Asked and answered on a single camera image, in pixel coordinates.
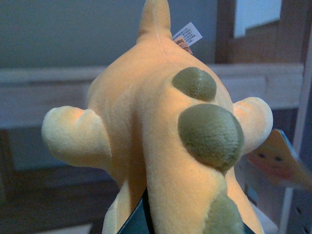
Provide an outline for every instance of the plush toy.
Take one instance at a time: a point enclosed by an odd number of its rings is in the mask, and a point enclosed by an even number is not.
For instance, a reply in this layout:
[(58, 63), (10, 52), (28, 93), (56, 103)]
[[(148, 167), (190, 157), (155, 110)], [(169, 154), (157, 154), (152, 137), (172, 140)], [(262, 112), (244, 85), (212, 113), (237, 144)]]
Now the plush toy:
[(52, 154), (106, 170), (120, 192), (103, 233), (117, 233), (144, 190), (157, 234), (242, 234), (262, 228), (234, 175), (272, 113), (258, 98), (232, 104), (219, 78), (172, 41), (166, 0), (147, 0), (136, 45), (97, 77), (88, 109), (45, 117)]

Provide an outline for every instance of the green spot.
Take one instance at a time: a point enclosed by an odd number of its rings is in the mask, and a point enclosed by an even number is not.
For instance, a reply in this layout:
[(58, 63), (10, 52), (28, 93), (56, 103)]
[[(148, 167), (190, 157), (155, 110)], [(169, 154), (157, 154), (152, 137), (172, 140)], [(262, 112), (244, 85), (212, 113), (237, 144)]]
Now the green spot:
[(196, 67), (188, 67), (178, 72), (172, 85), (185, 95), (202, 101), (210, 101), (216, 94), (215, 80)]
[(211, 204), (203, 234), (244, 234), (244, 224), (235, 203), (219, 195)]
[(200, 104), (183, 111), (178, 119), (183, 145), (196, 160), (221, 172), (240, 158), (244, 135), (237, 119), (216, 105)]

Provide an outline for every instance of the yellow plush toy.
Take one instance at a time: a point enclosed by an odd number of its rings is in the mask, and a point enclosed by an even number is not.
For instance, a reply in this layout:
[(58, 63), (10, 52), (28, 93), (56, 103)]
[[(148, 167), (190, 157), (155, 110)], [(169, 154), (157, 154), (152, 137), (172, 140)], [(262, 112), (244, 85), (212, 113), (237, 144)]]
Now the yellow plush toy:
[(88, 109), (51, 110), (42, 135), (56, 158), (118, 183), (105, 234), (119, 231), (146, 187), (157, 234), (242, 234), (243, 223), (261, 234), (233, 166), (271, 128), (268, 105), (233, 104), (219, 78), (172, 41), (167, 1), (147, 0), (136, 45), (93, 81)]

